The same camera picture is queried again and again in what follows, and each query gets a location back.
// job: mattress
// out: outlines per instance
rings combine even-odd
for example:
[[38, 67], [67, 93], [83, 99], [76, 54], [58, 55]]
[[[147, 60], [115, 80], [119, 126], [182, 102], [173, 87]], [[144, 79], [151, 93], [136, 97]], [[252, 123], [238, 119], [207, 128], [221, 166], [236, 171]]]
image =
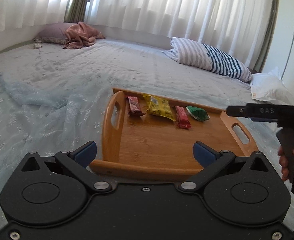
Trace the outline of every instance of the mattress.
[[[101, 122], [112, 87], [218, 108], [255, 103], [247, 83], [178, 64], [158, 48], [111, 39], [80, 50], [26, 45], [0, 54], [0, 72], [0, 191], [28, 151], [51, 156], [94, 140], [101, 158]], [[264, 123], [241, 122], [280, 174], [274, 132]], [[6, 223], [0, 209], [0, 228]], [[285, 224], [294, 227], [294, 196]]]

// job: small white object on bed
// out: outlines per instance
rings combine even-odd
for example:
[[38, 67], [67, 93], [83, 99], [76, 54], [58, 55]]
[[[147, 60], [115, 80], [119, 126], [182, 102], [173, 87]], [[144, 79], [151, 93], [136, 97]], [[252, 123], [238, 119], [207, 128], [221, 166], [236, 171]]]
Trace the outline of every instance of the small white object on bed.
[[252, 75], [250, 83], [252, 99], [275, 105], [294, 106], [293, 95], [283, 85], [280, 77], [276, 73], [277, 69], [269, 73]]

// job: tray handle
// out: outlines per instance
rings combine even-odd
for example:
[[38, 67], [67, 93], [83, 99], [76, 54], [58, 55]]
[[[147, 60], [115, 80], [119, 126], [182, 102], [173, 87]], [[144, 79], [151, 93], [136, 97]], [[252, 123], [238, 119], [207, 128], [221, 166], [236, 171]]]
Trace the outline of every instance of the tray handle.
[[[226, 125], [228, 128], [229, 132], [231, 135], [234, 137], [236, 140], [237, 144], [239, 145], [240, 149], [244, 153], [245, 156], [250, 156], [250, 154], [253, 151], [258, 151], [257, 144], [252, 137], [251, 133], [247, 130], [247, 128], [236, 118], [230, 117], [226, 114], [226, 112], [222, 112], [220, 115], [221, 120], [223, 123]], [[243, 131], [243, 133], [247, 136], [249, 139], [249, 142], [247, 144], [242, 143], [240, 138], [237, 136], [237, 134], [234, 132], [233, 128], [238, 125], [240, 129]]]
[[[117, 116], [114, 127], [111, 123], [111, 117], [115, 106], [117, 108]], [[111, 97], [104, 116], [102, 133], [102, 152], [104, 161], [118, 162], [119, 160], [119, 148], [125, 110], [126, 96], [124, 92], [119, 91]]]

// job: blue gripper pad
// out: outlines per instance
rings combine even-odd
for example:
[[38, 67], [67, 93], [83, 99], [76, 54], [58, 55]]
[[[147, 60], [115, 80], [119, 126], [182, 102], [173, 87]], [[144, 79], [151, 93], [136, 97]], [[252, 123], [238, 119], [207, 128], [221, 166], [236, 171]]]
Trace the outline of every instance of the blue gripper pad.
[[202, 142], [195, 142], [192, 151], [194, 154], [194, 159], [204, 168], [212, 164], [221, 156], [220, 153], [216, 152], [214, 149], [211, 149]]
[[83, 145], [83, 147], [72, 152], [72, 154], [73, 160], [86, 168], [96, 158], [97, 145], [94, 141], [90, 141]]

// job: purple pillow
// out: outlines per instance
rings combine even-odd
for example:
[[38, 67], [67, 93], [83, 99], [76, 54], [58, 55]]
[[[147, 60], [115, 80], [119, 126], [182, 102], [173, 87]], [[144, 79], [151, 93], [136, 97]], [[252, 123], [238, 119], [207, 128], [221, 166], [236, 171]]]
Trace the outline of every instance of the purple pillow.
[[37, 42], [49, 42], [64, 45], [67, 41], [65, 30], [75, 24], [76, 23], [56, 23], [47, 25], [45, 29], [37, 34], [35, 40], [37, 40]]

